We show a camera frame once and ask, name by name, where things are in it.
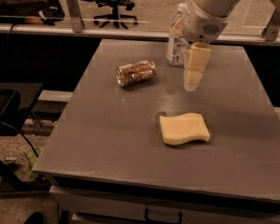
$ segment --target table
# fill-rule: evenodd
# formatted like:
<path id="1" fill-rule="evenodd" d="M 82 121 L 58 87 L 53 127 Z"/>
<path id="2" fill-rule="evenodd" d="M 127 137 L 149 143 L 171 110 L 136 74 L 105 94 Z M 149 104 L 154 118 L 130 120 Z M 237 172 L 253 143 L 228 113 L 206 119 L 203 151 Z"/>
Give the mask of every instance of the table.
<path id="1" fill-rule="evenodd" d="M 77 223 L 280 222 L 280 121 L 244 49 L 212 46 L 200 86 L 186 92 L 166 48 L 103 40 L 34 170 Z M 156 77 L 120 87 L 116 67 L 146 59 Z M 166 146 L 159 116 L 187 112 L 203 115 L 210 141 Z"/>

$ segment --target gray tabletop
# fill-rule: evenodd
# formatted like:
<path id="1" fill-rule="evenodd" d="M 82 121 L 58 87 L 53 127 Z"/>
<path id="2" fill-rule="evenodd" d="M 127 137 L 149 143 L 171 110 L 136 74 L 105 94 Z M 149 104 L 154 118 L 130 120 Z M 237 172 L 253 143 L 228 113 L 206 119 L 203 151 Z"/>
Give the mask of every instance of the gray tabletop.
<path id="1" fill-rule="evenodd" d="M 241 47 L 213 46 L 200 86 L 166 43 L 103 40 L 34 170 L 109 183 L 280 202 L 280 121 Z M 157 76 L 127 89 L 117 66 L 150 59 Z M 207 143 L 168 147 L 159 116 L 203 115 Z"/>

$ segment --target bottle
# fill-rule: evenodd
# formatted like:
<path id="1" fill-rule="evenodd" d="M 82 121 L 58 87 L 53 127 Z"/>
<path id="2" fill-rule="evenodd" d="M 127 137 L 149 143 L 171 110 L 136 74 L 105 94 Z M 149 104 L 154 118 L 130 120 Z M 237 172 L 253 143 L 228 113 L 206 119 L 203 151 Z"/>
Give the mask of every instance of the bottle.
<path id="1" fill-rule="evenodd" d="M 184 51 L 187 41 L 181 31 L 181 15 L 186 7 L 186 3 L 180 3 L 177 8 L 177 13 L 173 18 L 167 48 L 167 62 L 172 66 L 184 65 Z"/>

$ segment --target silver can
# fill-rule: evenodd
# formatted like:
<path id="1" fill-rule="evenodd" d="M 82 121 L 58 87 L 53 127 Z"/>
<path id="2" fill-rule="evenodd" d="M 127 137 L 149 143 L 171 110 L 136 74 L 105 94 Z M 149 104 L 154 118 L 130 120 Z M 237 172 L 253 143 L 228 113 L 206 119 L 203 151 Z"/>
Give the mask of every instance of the silver can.
<path id="1" fill-rule="evenodd" d="M 116 69 L 118 83 L 121 87 L 140 83 L 156 76 L 156 65 L 150 60 L 128 63 Z"/>

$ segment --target drawer handle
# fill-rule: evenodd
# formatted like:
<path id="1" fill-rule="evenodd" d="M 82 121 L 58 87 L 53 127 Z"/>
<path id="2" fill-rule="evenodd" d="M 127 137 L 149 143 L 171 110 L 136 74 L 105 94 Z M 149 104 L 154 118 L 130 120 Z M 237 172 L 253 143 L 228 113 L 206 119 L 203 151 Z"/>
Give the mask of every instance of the drawer handle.
<path id="1" fill-rule="evenodd" d="M 146 222 L 150 224 L 181 224 L 183 221 L 183 216 L 182 213 L 178 213 L 178 221 L 176 223 L 171 223 L 171 222 L 163 222 L 163 221 L 157 221 L 157 220 L 151 220 L 148 217 L 148 208 L 146 208 Z"/>

